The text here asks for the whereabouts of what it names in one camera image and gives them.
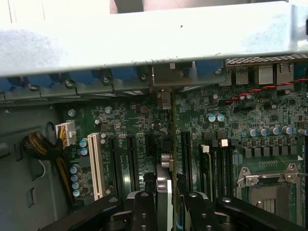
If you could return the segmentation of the black RAM slot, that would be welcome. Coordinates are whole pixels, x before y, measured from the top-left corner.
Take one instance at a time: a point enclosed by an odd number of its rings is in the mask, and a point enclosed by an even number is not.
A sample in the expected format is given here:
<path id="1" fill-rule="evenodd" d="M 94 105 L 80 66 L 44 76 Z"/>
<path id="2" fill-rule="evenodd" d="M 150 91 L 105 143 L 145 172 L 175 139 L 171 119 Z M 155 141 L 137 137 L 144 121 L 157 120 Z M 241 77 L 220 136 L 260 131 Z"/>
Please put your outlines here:
<path id="1" fill-rule="evenodd" d="M 217 146 L 214 148 L 215 186 L 218 196 L 232 195 L 232 146 L 226 131 L 216 132 Z"/>

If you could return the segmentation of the long black expansion slot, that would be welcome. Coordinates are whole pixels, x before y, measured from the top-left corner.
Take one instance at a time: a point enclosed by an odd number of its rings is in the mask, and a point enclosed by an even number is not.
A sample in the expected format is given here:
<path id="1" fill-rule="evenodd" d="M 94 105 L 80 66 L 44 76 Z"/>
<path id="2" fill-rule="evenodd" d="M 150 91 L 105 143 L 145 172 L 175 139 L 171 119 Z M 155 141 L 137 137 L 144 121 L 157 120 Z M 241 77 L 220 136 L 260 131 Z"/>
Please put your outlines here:
<path id="1" fill-rule="evenodd" d="M 188 130 L 181 131 L 180 134 L 183 174 L 186 176 L 189 191 L 193 191 L 191 134 Z"/>

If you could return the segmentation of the white PCI expansion slot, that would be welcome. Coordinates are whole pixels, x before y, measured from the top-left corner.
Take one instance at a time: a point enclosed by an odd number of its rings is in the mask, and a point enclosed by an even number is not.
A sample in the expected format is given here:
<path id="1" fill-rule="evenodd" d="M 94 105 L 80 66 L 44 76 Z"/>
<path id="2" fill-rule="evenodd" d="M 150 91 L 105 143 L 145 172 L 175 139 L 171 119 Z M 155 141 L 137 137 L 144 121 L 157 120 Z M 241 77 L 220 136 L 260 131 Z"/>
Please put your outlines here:
<path id="1" fill-rule="evenodd" d="M 102 145 L 100 142 L 101 137 L 99 133 L 91 133 L 87 136 L 87 139 L 90 156 L 93 195 L 94 200 L 97 201 L 106 196 Z"/>

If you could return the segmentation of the short black expansion slot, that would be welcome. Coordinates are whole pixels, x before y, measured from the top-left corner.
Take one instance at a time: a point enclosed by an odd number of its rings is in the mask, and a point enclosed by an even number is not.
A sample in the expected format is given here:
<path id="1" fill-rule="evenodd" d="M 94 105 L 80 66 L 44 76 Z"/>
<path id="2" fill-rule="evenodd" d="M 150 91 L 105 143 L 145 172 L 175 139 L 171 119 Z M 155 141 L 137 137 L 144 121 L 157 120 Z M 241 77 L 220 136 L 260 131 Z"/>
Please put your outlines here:
<path id="1" fill-rule="evenodd" d="M 155 156 L 156 153 L 156 145 L 154 135 L 151 133 L 147 133 L 144 135 L 145 138 L 145 149 L 147 156 Z"/>

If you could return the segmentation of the CPU socket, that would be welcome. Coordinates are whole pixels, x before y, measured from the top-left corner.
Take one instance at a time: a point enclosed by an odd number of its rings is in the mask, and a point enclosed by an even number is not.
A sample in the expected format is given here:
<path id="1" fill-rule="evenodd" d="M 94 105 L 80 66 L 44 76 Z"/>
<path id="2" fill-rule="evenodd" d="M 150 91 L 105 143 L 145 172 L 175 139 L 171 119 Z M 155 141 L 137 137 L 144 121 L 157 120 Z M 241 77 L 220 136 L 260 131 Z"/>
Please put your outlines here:
<path id="1" fill-rule="evenodd" d="M 301 169 L 294 161 L 273 170 L 257 170 L 243 165 L 235 175 L 237 198 L 258 208 L 305 225 Z"/>

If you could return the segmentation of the green motherboard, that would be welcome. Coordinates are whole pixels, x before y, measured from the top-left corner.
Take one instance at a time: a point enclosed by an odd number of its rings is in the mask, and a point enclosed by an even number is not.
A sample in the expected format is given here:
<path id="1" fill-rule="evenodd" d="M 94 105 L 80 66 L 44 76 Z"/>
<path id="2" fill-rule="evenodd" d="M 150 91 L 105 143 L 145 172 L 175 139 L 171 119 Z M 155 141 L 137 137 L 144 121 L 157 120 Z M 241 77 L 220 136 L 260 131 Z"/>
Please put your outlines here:
<path id="1" fill-rule="evenodd" d="M 235 175 L 239 167 L 248 165 L 257 170 L 273 170 L 276 166 L 294 161 L 301 169 L 302 190 L 305 206 L 305 225 L 308 229 L 308 77 L 296 77 L 278 86 L 256 87 L 250 85 L 213 85 L 175 94 L 177 125 L 177 227 L 184 230 L 182 193 L 188 190 L 183 174 L 181 131 L 191 134 L 193 190 L 205 193 L 209 199 L 217 199 L 215 186 L 214 148 L 216 132 L 226 131 L 232 146 L 232 182 L 235 196 Z M 81 170 L 82 194 L 74 197 L 73 209 L 93 203 L 93 185 L 90 156 L 81 156 L 79 142 L 91 133 L 101 137 L 105 193 L 114 194 L 113 167 L 109 137 L 117 136 L 120 151 L 123 196 L 131 190 L 128 164 L 128 134 L 136 136 L 140 190 L 154 192 L 156 165 L 160 164 L 161 147 L 171 150 L 171 142 L 161 137 L 167 132 L 167 111 L 161 109 L 152 96 L 134 96 L 120 100 L 92 100 L 62 107 L 67 122 L 74 122 L 77 142 L 68 148 L 71 166 L 78 164 Z M 207 114 L 221 113 L 224 122 L 210 123 Z M 292 135 L 282 134 L 283 126 L 293 128 Z M 270 135 L 275 126 L 279 135 Z M 266 128 L 265 137 L 248 137 L 246 131 Z M 154 135 L 155 156 L 147 156 L 144 135 Z"/>

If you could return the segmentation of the white power connector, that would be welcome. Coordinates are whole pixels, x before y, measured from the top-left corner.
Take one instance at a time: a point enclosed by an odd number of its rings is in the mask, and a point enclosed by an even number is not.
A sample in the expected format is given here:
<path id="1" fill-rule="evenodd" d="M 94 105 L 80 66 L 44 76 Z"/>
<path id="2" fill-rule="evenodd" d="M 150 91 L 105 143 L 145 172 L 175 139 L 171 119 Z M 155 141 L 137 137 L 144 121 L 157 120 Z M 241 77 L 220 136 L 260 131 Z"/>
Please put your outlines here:
<path id="1" fill-rule="evenodd" d="M 63 148 L 69 147 L 72 144 L 76 144 L 77 132 L 74 122 L 65 122 L 55 126 L 56 137 L 60 139 L 63 144 Z"/>

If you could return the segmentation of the silver rear port block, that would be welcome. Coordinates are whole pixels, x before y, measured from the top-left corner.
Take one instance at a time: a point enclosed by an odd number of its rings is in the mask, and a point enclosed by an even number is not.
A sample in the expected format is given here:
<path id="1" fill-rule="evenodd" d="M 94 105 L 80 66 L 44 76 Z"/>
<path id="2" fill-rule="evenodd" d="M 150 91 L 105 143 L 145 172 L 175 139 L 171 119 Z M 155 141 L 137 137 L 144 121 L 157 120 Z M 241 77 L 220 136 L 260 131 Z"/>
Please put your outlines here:
<path id="1" fill-rule="evenodd" d="M 246 67 L 236 67 L 227 69 L 226 75 L 231 79 L 233 85 L 248 84 L 248 69 Z"/>
<path id="2" fill-rule="evenodd" d="M 261 66 L 258 69 L 257 83 L 259 85 L 273 84 L 273 67 Z"/>
<path id="3" fill-rule="evenodd" d="M 277 65 L 277 84 L 287 83 L 294 80 L 294 65 L 282 63 Z"/>

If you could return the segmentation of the open black PC case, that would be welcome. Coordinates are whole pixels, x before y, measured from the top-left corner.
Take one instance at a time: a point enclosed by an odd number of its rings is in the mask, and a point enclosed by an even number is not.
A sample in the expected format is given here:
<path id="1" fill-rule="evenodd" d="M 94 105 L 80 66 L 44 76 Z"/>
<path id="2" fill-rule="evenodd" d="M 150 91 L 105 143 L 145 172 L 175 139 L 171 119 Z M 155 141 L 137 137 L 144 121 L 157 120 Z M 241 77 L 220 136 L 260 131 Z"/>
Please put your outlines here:
<path id="1" fill-rule="evenodd" d="M 152 96 L 156 64 L 246 67 L 250 86 L 278 86 L 277 65 L 308 77 L 308 0 L 0 0 L 0 231 L 39 231 L 72 214 L 62 107 Z M 257 83 L 273 67 L 273 84 Z"/>

